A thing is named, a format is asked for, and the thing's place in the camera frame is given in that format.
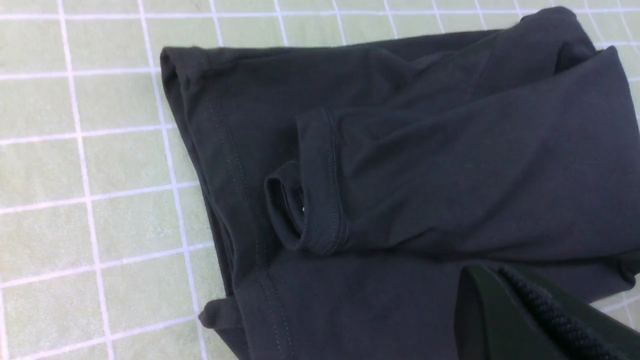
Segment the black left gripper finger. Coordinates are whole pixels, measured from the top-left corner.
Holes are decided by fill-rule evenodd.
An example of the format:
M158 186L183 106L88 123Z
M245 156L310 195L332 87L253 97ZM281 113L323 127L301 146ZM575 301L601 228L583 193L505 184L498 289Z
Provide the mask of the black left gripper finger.
M454 333L460 360L640 357L638 331L522 267L464 267Z

